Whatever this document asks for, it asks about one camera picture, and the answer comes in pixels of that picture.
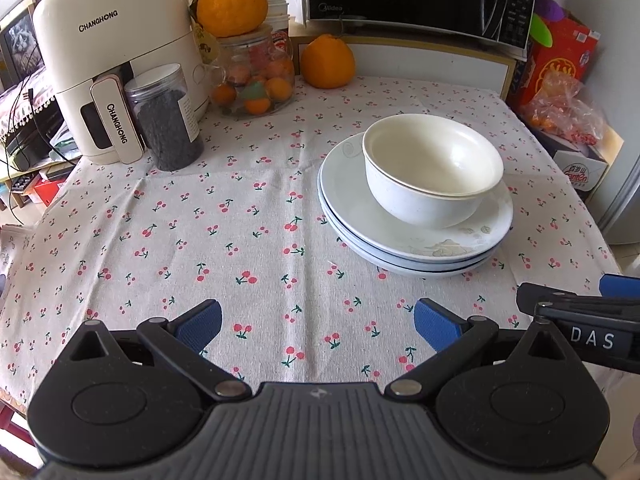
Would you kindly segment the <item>white blue rimmed plate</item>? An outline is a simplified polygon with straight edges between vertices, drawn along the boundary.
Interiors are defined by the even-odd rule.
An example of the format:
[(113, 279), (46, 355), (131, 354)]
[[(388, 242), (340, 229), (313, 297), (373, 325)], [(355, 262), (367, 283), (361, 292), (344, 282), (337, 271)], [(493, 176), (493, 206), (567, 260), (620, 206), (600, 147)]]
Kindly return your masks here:
[(405, 275), (451, 275), (472, 270), (489, 259), (513, 220), (511, 196), (499, 184), (472, 216), (446, 229), (402, 222), (373, 198), (362, 169), (344, 184), (327, 172), (318, 177), (320, 205), (332, 228), (360, 257)]

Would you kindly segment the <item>large white bowl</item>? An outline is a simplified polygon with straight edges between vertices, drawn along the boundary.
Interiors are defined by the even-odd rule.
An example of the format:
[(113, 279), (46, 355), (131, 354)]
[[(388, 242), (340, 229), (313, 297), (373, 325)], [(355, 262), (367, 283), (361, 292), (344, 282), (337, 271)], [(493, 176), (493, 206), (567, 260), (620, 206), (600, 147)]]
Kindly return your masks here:
[(420, 193), (386, 177), (372, 166), (364, 153), (363, 156), (367, 184), (374, 199), (389, 214), (412, 226), (431, 229), (455, 226), (469, 219), (477, 211), (483, 198), (494, 189), (462, 198)]

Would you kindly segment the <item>white plate with swirl pattern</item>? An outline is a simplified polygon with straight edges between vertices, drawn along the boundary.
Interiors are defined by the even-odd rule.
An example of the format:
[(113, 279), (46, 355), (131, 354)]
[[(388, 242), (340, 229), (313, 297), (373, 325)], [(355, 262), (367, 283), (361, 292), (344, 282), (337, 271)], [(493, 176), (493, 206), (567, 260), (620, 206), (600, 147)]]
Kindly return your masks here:
[(514, 216), (511, 194), (500, 183), (457, 226), (431, 229), (398, 220), (378, 204), (368, 187), (360, 133), (326, 155), (319, 188), (334, 217), (363, 243), (387, 255), (425, 263), (471, 259), (488, 252), (508, 235)]

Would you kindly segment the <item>blue patterned plate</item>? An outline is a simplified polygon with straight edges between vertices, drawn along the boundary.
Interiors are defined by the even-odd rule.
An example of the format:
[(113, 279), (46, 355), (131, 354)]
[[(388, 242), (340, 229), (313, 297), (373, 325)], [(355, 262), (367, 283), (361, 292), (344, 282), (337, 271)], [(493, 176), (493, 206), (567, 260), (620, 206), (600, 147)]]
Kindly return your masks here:
[(374, 264), (380, 269), (390, 271), (403, 276), (413, 276), (414, 278), (449, 278), (456, 274), (462, 274), (466, 271), (473, 271), (479, 266), (482, 266), (485, 262), (491, 259), (495, 253), (495, 249), (491, 249), (486, 256), (472, 258), (467, 263), (455, 262), (455, 263), (423, 263), (415, 262), (408, 259), (398, 258), (399, 264), (393, 263), (388, 259), (380, 258), (379, 256), (368, 252), (364, 248), (363, 242), (357, 242), (356, 236), (349, 234), (344, 228), (337, 225), (337, 218), (330, 211), (329, 206), (320, 198), (319, 200), (321, 209), (328, 220), (329, 225), (342, 242), (357, 254), (363, 260), (368, 263)]

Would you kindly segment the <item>cream white bowl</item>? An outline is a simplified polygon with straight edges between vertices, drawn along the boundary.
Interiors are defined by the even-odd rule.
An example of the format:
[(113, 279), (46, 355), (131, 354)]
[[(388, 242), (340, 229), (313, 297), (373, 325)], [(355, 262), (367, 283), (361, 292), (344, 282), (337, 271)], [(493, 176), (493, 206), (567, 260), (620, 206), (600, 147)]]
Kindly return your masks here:
[(452, 119), (402, 114), (375, 122), (363, 135), (363, 153), (376, 170), (420, 193), (471, 197), (503, 178), (497, 149)]

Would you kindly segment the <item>Ganten water carton box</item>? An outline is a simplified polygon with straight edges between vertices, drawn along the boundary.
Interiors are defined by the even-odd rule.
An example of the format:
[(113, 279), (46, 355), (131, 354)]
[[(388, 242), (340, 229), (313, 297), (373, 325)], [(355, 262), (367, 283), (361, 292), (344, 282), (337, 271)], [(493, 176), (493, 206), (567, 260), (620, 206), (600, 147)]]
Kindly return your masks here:
[(624, 145), (623, 138), (611, 127), (596, 145), (573, 144), (537, 129), (532, 133), (582, 197), (598, 187)]

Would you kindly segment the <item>cherry print tablecloth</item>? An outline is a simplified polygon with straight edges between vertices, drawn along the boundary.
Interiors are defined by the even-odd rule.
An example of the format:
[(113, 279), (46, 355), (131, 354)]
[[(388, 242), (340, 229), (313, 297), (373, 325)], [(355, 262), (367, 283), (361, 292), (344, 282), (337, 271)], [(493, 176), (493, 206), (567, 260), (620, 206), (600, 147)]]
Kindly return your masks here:
[[(376, 120), (425, 113), (462, 122), (498, 148), (512, 230), (480, 268), (422, 280), (348, 249), (322, 216), (317, 172), (330, 149)], [(533, 135), (489, 90), (357, 78), (300, 84), (270, 116), (201, 123), (201, 158), (174, 174), (150, 158), (80, 162), (31, 230), (1, 232), (1, 396), (24, 410), (78, 326), (129, 330), (214, 298), (224, 312), (206, 358), (251, 385), (387, 384), (432, 354), (416, 300), (523, 327), (515, 289), (533, 282), (595, 294), (617, 271), (584, 203)]]

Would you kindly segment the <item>plastic bag of snacks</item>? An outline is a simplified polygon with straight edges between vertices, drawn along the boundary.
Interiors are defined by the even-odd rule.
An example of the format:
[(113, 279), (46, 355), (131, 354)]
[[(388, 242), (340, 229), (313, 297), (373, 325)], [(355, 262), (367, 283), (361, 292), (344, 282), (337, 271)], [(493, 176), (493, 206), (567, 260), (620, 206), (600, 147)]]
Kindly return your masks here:
[(557, 70), (544, 75), (538, 92), (520, 113), (527, 125), (575, 145), (597, 145), (608, 125), (586, 86)]

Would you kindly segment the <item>red small box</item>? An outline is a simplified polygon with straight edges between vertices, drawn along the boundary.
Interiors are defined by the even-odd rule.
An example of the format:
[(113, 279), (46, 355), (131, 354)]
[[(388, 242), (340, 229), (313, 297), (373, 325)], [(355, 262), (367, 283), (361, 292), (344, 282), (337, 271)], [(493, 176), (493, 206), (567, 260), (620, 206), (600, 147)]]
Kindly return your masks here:
[(32, 188), (28, 195), (34, 203), (50, 206), (64, 183), (64, 180), (41, 181)]

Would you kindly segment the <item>wooden shelf with papers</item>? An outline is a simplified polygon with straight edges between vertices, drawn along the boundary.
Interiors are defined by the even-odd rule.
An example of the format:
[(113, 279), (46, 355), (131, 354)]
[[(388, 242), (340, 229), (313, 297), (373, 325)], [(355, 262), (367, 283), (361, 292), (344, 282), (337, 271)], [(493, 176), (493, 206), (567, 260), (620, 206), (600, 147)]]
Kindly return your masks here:
[(62, 116), (46, 69), (1, 95), (1, 208), (22, 208), (18, 180), (81, 156)]

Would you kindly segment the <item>red gift box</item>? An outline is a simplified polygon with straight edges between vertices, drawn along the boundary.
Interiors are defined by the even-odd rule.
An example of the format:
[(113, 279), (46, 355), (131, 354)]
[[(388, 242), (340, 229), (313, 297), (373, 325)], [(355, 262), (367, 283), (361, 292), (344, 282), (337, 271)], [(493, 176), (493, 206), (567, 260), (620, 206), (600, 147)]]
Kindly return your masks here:
[(551, 46), (532, 40), (518, 84), (508, 97), (508, 104), (514, 110), (536, 96), (549, 72), (582, 80), (601, 37), (600, 32), (573, 20), (570, 15), (559, 21), (540, 18), (538, 22), (547, 27)]

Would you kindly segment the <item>wooden microwave stand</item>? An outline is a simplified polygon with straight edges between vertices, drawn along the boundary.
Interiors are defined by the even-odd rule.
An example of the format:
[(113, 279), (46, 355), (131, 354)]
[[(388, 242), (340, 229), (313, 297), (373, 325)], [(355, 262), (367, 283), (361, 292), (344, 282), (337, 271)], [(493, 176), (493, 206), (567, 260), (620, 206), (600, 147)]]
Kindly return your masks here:
[(299, 55), (322, 34), (345, 41), (356, 60), (356, 74), (367, 77), (415, 79), (491, 90), (508, 95), (516, 61), (501, 51), (474, 41), (436, 32), (382, 26), (347, 26), (335, 22), (292, 21), (288, 36), (294, 65)]

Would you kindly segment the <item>glass jar of small oranges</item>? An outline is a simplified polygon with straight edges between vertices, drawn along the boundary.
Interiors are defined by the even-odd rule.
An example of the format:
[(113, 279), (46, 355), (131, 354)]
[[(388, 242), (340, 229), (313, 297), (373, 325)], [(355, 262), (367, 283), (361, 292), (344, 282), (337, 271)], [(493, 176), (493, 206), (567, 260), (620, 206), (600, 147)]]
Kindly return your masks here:
[(272, 27), (262, 24), (240, 36), (216, 38), (198, 23), (196, 44), (205, 66), (209, 102), (232, 117), (264, 116), (294, 96), (292, 55), (273, 42)]

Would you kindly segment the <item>white Changhong air fryer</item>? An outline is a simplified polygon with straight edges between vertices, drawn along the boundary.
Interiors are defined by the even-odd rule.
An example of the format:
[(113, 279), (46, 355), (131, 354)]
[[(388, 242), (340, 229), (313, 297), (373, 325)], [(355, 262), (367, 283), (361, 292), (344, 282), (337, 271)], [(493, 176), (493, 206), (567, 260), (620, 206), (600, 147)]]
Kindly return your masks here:
[(181, 65), (192, 110), (208, 105), (204, 66), (188, 0), (42, 0), (34, 26), (58, 106), (90, 162), (119, 162), (90, 88), (107, 74), (128, 82), (157, 66)]

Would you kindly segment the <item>large orange on jar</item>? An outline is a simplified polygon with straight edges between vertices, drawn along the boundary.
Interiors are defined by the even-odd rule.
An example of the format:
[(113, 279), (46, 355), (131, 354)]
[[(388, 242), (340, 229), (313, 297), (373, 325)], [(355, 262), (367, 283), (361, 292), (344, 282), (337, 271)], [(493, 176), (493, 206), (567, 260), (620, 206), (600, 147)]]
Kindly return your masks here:
[(268, 0), (192, 0), (192, 20), (213, 37), (229, 38), (254, 32), (268, 15)]

